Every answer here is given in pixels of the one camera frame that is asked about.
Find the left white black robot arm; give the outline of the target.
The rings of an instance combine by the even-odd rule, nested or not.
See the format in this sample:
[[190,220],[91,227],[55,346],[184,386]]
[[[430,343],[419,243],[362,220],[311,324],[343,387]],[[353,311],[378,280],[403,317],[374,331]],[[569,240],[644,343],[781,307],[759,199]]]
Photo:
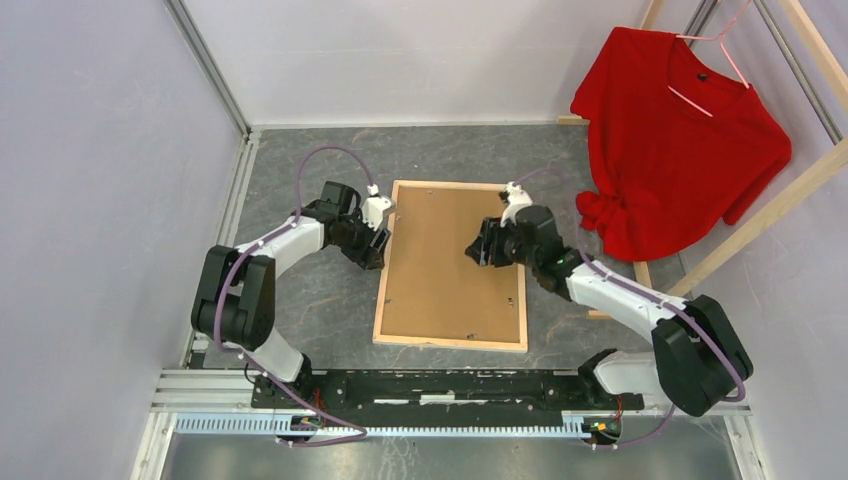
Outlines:
[[336,247],[363,270],[380,270],[391,236],[385,222],[394,201],[375,185],[361,196],[338,182],[295,210],[276,230],[236,247],[206,254],[190,322],[193,330],[236,350],[277,380],[275,392],[290,407],[306,405],[314,381],[302,373],[307,357],[275,328],[276,282],[300,260]]

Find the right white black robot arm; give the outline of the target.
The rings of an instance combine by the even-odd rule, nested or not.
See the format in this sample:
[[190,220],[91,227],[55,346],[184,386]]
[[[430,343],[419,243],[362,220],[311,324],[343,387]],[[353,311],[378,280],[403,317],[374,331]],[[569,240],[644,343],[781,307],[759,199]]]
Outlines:
[[549,208],[484,218],[465,254],[482,267],[524,266],[544,290],[609,315],[650,344],[648,354],[608,349],[585,362],[588,374],[577,382],[585,405],[602,408],[619,394],[660,396],[700,417],[745,399],[753,363],[718,301],[665,295],[617,274],[566,245]]

